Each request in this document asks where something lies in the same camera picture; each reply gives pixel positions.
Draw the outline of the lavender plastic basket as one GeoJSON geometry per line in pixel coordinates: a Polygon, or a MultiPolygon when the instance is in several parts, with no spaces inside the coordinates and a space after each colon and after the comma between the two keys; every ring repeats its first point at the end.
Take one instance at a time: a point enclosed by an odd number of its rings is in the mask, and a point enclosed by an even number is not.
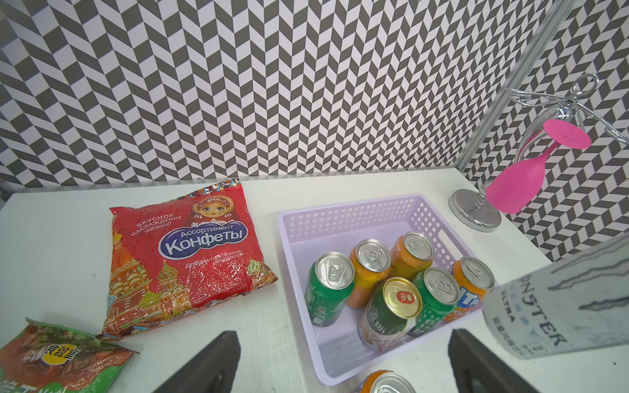
{"type": "Polygon", "coordinates": [[[419,232],[432,241],[436,249],[434,264],[444,270],[463,256],[473,256],[470,247],[423,194],[284,211],[277,221],[315,373],[325,385],[336,386],[447,332],[446,323],[440,322],[420,337],[407,336],[391,350],[377,352],[359,337],[361,310],[347,306],[337,322],[329,327],[316,327],[306,307],[305,291],[311,265],[326,252],[349,255],[366,239],[393,247],[401,235],[419,232]]]}

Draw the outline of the white Monster can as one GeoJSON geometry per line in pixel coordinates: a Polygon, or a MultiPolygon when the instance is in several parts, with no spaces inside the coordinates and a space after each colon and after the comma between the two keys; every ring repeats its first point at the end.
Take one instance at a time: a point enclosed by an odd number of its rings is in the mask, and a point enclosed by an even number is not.
{"type": "Polygon", "coordinates": [[[521,360],[626,345],[628,235],[493,288],[483,318],[521,360]]]}

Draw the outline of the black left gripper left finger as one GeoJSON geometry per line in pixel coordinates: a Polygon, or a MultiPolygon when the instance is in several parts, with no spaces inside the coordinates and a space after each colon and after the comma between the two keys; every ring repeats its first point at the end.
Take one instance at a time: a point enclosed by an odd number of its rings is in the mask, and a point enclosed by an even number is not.
{"type": "Polygon", "coordinates": [[[237,332],[224,331],[155,392],[231,392],[240,355],[237,332]]]}

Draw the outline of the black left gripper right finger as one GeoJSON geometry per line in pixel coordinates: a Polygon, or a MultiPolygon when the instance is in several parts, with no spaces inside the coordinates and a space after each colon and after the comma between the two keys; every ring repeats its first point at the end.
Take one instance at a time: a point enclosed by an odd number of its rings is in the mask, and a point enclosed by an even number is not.
{"type": "Polygon", "coordinates": [[[454,329],[448,356],[459,392],[537,392],[466,329],[454,329]]]}

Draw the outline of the orange Fanta can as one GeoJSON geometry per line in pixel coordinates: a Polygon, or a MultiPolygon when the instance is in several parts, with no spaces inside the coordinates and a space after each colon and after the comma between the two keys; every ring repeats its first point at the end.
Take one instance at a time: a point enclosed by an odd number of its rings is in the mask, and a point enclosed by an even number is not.
{"type": "Polygon", "coordinates": [[[477,309],[488,291],[494,288],[496,280],[493,272],[481,260],[464,256],[455,262],[449,272],[460,287],[460,299],[455,309],[444,321],[447,323],[460,319],[477,309]]]}

